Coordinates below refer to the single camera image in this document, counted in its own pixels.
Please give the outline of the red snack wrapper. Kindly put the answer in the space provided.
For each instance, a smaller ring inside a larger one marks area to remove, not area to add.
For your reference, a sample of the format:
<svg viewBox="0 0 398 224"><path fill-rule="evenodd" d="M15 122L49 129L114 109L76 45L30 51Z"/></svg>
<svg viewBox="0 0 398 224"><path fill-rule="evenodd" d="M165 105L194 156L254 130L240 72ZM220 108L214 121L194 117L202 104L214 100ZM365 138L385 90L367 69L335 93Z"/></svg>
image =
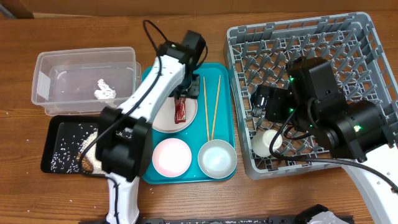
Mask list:
<svg viewBox="0 0 398 224"><path fill-rule="evenodd" d="M175 99L175 116L174 121L175 124L186 122L186 111L185 111L185 101L186 98L180 97L179 99Z"/></svg>

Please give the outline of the white paper cup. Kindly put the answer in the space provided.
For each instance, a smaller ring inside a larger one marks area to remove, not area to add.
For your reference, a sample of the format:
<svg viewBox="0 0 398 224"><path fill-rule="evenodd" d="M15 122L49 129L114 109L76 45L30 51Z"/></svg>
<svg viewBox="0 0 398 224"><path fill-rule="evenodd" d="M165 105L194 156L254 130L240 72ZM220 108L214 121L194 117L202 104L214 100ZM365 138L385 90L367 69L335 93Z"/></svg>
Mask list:
<svg viewBox="0 0 398 224"><path fill-rule="evenodd" d="M260 157L269 157L271 155L269 150L270 144L276 134L277 131L273 129L258 132L251 139L251 146L254 153Z"/></svg>

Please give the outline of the small pink bowl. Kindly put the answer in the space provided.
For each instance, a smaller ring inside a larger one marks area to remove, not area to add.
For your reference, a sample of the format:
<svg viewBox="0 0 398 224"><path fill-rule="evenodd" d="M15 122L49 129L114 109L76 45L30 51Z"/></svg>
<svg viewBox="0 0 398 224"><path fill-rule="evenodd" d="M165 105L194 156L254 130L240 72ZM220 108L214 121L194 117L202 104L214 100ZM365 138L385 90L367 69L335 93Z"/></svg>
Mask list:
<svg viewBox="0 0 398 224"><path fill-rule="evenodd" d="M192 152L189 146L177 138L168 138L156 145L152 164L162 176L179 177L184 174L192 163Z"/></svg>

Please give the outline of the white napkin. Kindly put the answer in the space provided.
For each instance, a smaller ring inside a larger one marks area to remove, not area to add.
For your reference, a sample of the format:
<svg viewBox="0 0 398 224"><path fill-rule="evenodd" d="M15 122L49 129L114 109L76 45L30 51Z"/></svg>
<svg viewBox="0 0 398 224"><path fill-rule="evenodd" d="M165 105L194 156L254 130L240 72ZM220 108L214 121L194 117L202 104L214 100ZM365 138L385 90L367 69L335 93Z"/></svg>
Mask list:
<svg viewBox="0 0 398 224"><path fill-rule="evenodd" d="M116 91L111 89L103 79L98 80L99 90L95 90L94 96L99 100L113 99L116 97Z"/></svg>

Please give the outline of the brown food piece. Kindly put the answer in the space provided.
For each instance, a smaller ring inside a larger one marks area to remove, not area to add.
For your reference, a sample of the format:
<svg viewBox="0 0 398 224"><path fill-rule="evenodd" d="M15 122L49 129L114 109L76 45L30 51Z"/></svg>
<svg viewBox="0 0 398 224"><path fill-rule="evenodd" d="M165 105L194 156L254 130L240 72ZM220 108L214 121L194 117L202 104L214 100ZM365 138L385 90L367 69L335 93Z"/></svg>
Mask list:
<svg viewBox="0 0 398 224"><path fill-rule="evenodd" d="M85 154L84 158L82 159L81 166L83 170L87 173L93 173L94 171L94 160L95 156L87 153Z"/></svg>

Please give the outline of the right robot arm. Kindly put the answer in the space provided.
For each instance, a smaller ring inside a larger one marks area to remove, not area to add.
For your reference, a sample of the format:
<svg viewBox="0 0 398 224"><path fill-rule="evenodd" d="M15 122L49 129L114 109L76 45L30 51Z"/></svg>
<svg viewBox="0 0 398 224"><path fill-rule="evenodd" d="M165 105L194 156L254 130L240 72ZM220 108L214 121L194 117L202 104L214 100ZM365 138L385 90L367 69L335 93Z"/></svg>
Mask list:
<svg viewBox="0 0 398 224"><path fill-rule="evenodd" d="M281 127L267 147L285 161L339 164L359 190L375 223L397 223L397 140L383 110L368 100L348 103L330 61L299 57L287 65L286 89L262 85L250 99L252 115ZM294 129L313 136L331 157L285 156L275 145Z"/></svg>

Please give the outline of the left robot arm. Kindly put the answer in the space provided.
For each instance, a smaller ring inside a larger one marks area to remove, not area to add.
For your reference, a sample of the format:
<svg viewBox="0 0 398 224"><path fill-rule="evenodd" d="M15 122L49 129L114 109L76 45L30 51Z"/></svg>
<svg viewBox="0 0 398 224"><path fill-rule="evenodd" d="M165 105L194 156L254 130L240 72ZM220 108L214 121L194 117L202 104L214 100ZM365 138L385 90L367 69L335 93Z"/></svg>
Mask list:
<svg viewBox="0 0 398 224"><path fill-rule="evenodd" d="M153 48L149 74L124 103L102 110L98 135L78 158L81 175L108 181L109 211L102 223L139 220L139 181L152 159L152 123L168 97L199 96L200 77L194 71L208 53L202 35L188 30L180 43L166 39Z"/></svg>

